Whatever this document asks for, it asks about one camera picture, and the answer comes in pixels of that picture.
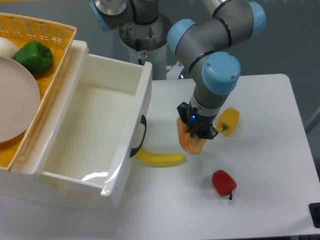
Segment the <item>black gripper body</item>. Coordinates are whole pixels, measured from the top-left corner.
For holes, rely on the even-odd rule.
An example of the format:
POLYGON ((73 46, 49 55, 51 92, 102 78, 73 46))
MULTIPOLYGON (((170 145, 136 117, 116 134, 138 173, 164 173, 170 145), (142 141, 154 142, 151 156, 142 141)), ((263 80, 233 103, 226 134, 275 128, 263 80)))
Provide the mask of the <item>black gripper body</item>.
POLYGON ((178 107, 180 119, 187 127, 187 132, 193 138, 212 140, 219 132, 213 127, 213 121, 217 114, 205 116, 198 107, 192 107, 191 103, 182 102, 178 107))

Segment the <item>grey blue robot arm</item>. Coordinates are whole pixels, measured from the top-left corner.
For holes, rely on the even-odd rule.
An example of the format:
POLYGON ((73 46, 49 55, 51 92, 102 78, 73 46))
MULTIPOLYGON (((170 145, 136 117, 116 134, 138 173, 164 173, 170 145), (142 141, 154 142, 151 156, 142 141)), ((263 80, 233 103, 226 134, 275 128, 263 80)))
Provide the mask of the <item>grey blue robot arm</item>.
POLYGON ((181 121, 192 137, 213 139, 218 134, 213 121, 241 74, 227 49, 264 31, 263 7, 254 1, 207 0, 211 19, 199 25, 191 19, 171 24, 157 0, 93 0, 89 6, 104 31, 119 30, 130 61, 152 63, 159 79, 167 62, 159 52, 171 49, 196 84, 190 101, 177 107, 181 121))

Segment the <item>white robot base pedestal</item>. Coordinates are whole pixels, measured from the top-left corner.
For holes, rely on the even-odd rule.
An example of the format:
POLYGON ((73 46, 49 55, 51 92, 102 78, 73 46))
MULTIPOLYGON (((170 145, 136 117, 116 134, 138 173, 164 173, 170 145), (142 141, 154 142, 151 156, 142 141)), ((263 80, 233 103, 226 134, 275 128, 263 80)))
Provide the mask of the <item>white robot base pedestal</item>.
POLYGON ((149 25, 133 21, 119 28, 119 37, 127 48, 131 63, 152 64, 152 79, 167 78, 167 35, 172 23, 167 16, 160 13, 157 20, 149 25))

